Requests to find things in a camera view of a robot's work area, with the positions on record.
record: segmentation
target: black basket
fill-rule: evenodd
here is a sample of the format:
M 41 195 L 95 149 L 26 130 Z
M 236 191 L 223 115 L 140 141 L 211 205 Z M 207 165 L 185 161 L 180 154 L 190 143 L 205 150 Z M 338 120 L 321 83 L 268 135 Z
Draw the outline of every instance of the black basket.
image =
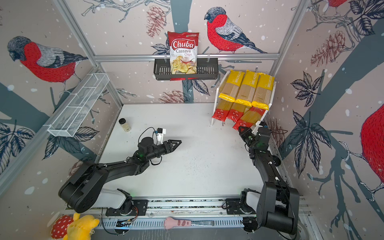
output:
M 156 80 L 177 80 L 199 79 L 199 80 L 215 80 L 218 78 L 218 63 L 217 58 L 198 58 L 197 59 L 197 73 L 195 74 L 171 74 L 169 58 L 167 62 L 164 59 L 155 59 L 155 66 L 153 73 Z

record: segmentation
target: gray floor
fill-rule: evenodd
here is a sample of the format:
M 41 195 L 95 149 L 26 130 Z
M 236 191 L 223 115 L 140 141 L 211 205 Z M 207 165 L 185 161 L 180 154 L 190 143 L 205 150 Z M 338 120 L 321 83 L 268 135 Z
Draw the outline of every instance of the gray floor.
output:
M 170 230 L 130 230 L 123 235 L 111 235 L 104 230 L 95 230 L 92 240 L 281 240 L 276 231 L 260 228 L 255 234 L 247 233 L 242 228 L 194 228 Z

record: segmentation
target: yellow plush toy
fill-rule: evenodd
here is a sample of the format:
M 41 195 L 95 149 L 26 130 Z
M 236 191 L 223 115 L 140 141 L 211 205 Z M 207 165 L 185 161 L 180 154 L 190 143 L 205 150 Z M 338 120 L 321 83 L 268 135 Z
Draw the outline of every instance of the yellow plush toy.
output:
M 73 215 L 73 222 L 67 228 L 67 235 L 63 240 L 90 240 L 91 231 L 97 225 L 100 220 L 94 218 L 92 215 L 85 215 L 80 218 L 80 214 L 75 213 Z

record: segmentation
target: red polka dot fabric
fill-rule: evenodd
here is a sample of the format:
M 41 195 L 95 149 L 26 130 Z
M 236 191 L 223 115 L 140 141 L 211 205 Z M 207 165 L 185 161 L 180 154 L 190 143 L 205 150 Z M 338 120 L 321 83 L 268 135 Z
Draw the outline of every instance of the red polka dot fabric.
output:
M 53 224 L 51 229 L 51 238 L 59 239 L 63 238 L 67 234 L 67 227 L 73 222 L 73 218 L 68 215 L 61 216 Z

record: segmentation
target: white tabletop surface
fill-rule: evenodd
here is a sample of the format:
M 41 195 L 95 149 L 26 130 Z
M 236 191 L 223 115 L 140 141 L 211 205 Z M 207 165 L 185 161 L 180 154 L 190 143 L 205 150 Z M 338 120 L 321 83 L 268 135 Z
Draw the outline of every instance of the white tabletop surface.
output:
M 124 105 L 119 119 L 125 118 L 132 130 L 124 132 L 116 123 L 101 163 L 132 156 L 137 139 L 148 127 L 165 128 L 164 141 L 182 143 L 164 155 L 160 165 L 110 181 L 104 188 L 120 188 L 133 197 L 239 195 L 244 188 L 261 191 L 261 176 L 232 121 L 227 120 L 224 126 L 215 121 L 210 126 L 212 111 L 213 103 Z M 152 136 L 152 131 L 146 131 L 143 137 Z

